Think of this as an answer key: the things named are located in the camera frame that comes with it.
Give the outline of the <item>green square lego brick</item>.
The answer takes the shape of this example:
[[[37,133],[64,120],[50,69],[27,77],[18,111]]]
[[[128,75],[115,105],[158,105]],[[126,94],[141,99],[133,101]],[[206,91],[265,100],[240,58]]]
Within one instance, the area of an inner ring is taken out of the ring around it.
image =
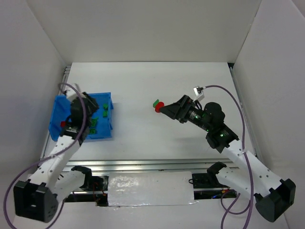
[[[92,119],[91,120],[91,127],[95,127],[97,125],[98,118]]]

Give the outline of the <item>green sloped lego brick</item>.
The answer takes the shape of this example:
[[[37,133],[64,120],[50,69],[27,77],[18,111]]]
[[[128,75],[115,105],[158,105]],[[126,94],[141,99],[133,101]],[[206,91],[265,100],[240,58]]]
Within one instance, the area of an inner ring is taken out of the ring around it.
[[[97,132],[96,132],[96,129],[94,129],[94,128],[90,129],[90,134],[91,134],[91,135],[96,134],[96,133],[97,133]]]

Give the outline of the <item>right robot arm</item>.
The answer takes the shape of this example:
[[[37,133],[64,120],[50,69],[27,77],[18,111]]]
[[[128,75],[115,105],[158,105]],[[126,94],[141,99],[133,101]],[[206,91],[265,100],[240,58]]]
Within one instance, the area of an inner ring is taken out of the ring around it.
[[[189,121],[207,132],[205,138],[209,146],[246,172],[239,174],[217,162],[207,170],[210,180],[253,199],[255,208],[264,219],[275,222],[293,205],[295,183],[281,179],[251,152],[243,152],[242,141],[224,123],[225,114],[218,103],[209,102],[200,110],[190,97],[184,95],[173,104],[161,106],[158,111],[180,123]]]

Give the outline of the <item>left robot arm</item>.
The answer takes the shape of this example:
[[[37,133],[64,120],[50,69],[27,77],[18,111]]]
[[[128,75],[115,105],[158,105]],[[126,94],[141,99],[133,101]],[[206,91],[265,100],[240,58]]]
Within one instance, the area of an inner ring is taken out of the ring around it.
[[[13,188],[17,216],[48,223],[55,216],[59,203],[71,192],[87,189],[91,184],[92,171],[87,167],[74,166],[66,175],[62,172],[89,134],[92,115],[99,106],[86,92],[66,97],[71,103],[70,120],[62,128],[50,159]]]

